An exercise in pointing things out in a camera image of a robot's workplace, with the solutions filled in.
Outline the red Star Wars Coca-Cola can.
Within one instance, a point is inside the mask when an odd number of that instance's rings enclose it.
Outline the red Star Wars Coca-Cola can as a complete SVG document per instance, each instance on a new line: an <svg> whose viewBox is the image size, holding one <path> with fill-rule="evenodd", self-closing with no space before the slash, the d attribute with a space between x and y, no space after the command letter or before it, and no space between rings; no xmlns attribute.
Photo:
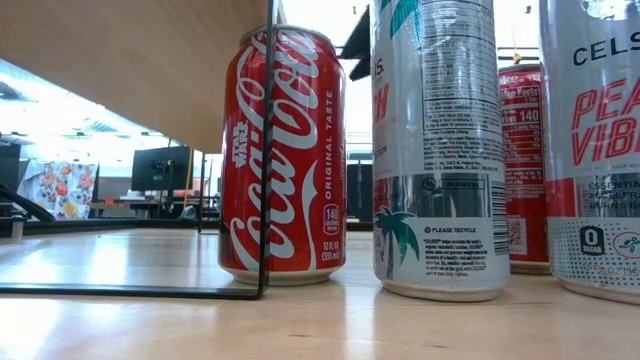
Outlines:
<svg viewBox="0 0 640 360"><path fill-rule="evenodd" d="M256 284L260 255L267 30L240 40L226 74L218 261ZM273 285L323 282L345 261L346 79L331 41L276 28L271 230Z"/></svg>

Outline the black computer monitor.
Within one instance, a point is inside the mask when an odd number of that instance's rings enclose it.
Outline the black computer monitor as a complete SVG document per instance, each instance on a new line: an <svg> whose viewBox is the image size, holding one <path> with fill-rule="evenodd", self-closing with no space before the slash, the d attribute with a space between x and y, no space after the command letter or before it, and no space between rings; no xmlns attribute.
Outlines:
<svg viewBox="0 0 640 360"><path fill-rule="evenodd" d="M19 183L20 145L0 145L0 185L16 191Z"/></svg>
<svg viewBox="0 0 640 360"><path fill-rule="evenodd" d="M192 186L189 147L164 147L134 152L131 189L185 190Z"/></svg>

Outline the black aluminium table frame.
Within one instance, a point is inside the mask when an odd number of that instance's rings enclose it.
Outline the black aluminium table frame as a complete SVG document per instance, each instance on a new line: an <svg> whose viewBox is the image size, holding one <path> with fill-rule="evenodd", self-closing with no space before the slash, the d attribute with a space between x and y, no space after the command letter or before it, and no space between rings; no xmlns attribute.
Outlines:
<svg viewBox="0 0 640 360"><path fill-rule="evenodd" d="M28 221L25 217L11 217L4 215L8 206L19 205L28 215L33 215L37 221ZM89 219L79 221L54 220L52 215L46 215L44 222L40 216L45 210L34 202L20 196L0 183L0 237L9 235L16 224L22 225L24 235L62 234L76 232L96 232L119 230L128 228L159 228L159 229L219 229L218 221L180 220L180 219Z"/></svg>

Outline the white Celsius Peach Vibe can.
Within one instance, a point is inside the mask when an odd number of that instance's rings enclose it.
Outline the white Celsius Peach Vibe can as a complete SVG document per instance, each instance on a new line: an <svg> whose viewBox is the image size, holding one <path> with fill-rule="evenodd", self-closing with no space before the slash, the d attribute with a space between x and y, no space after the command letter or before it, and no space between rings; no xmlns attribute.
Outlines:
<svg viewBox="0 0 640 360"><path fill-rule="evenodd" d="M550 269L640 305L640 0L539 0Z"/></svg>
<svg viewBox="0 0 640 360"><path fill-rule="evenodd" d="M429 300L510 278L493 0L371 0L374 272Z"/></svg>

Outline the floral patterned cloth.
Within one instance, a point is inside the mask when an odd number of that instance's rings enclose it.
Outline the floral patterned cloth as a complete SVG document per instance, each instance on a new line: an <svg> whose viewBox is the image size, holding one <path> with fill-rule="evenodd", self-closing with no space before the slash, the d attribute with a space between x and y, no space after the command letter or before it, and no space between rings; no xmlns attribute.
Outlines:
<svg viewBox="0 0 640 360"><path fill-rule="evenodd" d="M57 220L86 220L98 170L98 164L29 160L18 185L18 194L44 208Z"/></svg>

